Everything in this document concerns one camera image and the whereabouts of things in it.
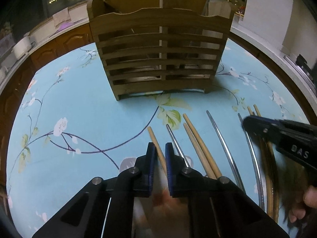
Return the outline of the person's right hand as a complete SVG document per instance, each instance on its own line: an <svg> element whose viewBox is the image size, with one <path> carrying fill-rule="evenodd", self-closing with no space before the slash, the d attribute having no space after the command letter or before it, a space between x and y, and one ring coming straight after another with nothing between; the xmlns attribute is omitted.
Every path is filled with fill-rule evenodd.
<svg viewBox="0 0 317 238"><path fill-rule="evenodd" d="M288 218L291 223L302 220L307 214L306 208L316 209L316 187L310 185L304 192L300 192L295 203L288 212Z"/></svg>

